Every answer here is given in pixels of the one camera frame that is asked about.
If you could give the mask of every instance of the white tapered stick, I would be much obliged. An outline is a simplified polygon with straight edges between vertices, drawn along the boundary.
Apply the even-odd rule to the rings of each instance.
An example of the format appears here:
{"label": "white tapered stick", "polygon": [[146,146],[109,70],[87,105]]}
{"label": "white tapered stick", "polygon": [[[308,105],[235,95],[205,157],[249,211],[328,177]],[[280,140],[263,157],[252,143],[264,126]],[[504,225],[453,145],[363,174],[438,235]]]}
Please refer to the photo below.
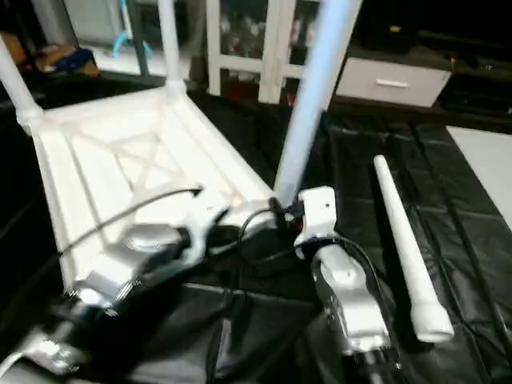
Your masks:
{"label": "white tapered stick", "polygon": [[454,336],[454,328],[439,303],[390,168],[382,155],[375,157],[374,165],[409,291],[410,317],[416,337],[422,342],[449,341]]}

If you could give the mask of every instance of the white plastic frame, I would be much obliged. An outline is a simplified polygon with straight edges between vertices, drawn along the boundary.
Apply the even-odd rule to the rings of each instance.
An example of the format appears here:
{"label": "white plastic frame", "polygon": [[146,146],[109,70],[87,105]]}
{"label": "white plastic frame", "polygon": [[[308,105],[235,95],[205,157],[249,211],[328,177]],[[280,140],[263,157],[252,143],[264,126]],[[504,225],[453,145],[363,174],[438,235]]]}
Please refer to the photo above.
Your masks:
{"label": "white plastic frame", "polygon": [[[267,200],[271,189],[187,97],[179,73],[174,9],[158,0],[167,80],[162,88],[42,110],[0,39],[0,79],[18,122],[33,136],[59,249],[135,202],[162,190],[201,184],[232,206]],[[190,194],[141,209],[62,259],[64,283],[131,222],[175,222]]]}

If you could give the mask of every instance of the black tablecloth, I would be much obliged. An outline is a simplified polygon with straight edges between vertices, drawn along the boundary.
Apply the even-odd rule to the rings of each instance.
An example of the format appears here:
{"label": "black tablecloth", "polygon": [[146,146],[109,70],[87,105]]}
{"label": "black tablecloth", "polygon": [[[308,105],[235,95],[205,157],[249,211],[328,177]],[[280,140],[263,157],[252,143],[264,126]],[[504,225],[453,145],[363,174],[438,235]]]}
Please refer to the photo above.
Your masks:
{"label": "black tablecloth", "polygon": [[[193,99],[272,185],[290,111]],[[449,311],[452,342],[428,345],[412,333],[371,167],[379,153],[392,168]],[[512,382],[505,328],[512,326],[512,235],[447,131],[378,117],[325,116],[304,179],[304,187],[320,185],[335,188],[337,228],[359,242],[378,269],[410,382]],[[40,227],[48,230],[45,220]],[[264,257],[287,243],[264,233],[244,252]],[[293,256],[249,268],[238,253],[225,254],[161,287],[124,326],[125,337],[114,348],[106,342],[102,357],[109,364],[98,364],[104,382],[342,382],[309,266]]]}

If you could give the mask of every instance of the wire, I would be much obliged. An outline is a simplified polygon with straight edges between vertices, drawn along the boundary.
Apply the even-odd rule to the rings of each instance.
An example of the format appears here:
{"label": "wire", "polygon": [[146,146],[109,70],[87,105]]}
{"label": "wire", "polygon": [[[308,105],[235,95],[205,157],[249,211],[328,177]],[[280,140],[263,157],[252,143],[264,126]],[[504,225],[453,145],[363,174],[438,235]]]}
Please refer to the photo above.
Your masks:
{"label": "wire", "polygon": [[237,246],[240,246],[242,244],[243,237],[246,234],[247,227],[249,226],[250,222],[252,222],[260,214],[266,214],[267,212],[272,212],[272,210],[270,208],[264,208],[261,210],[257,210],[249,215],[249,217],[242,224],[240,232],[238,233]]}
{"label": "wire", "polygon": [[93,234],[96,234],[106,226],[109,226],[110,224],[113,224],[115,222],[118,222],[122,218],[132,214],[136,210],[139,210],[143,208],[144,206],[148,206],[149,204],[152,204],[153,202],[156,202],[158,200],[162,200],[163,198],[168,198],[170,196],[174,196],[176,194],[184,194],[187,192],[191,192],[192,194],[198,194],[201,192],[202,189],[200,188],[187,188],[187,189],[180,189],[180,190],[171,190],[167,191],[161,194],[157,194],[153,196],[152,198],[148,198],[147,200],[140,202],[138,204],[135,204],[134,206],[124,210],[123,212],[120,212],[119,214],[116,214],[112,218],[109,218],[105,220],[104,222],[98,224],[95,228],[92,228],[85,232],[83,235],[81,235],[79,238],[77,238],[74,242],[69,244],[66,248],[63,250],[57,252],[56,254],[51,255],[45,263],[30,276],[25,283],[22,285],[22,287],[18,290],[16,295],[13,297],[12,300],[10,300],[10,303],[7,305],[6,310],[4,311],[4,315],[2,316],[2,323],[0,325],[0,333],[7,328],[8,324],[10,323],[10,320],[14,317],[16,314],[18,306],[23,301],[24,297],[28,295],[29,292],[32,291],[33,288],[35,288],[36,284],[40,281],[40,279],[45,276],[45,274],[50,270],[50,268],[58,262],[61,257],[65,256],[68,252],[70,252],[73,248],[87,240],[90,236]]}

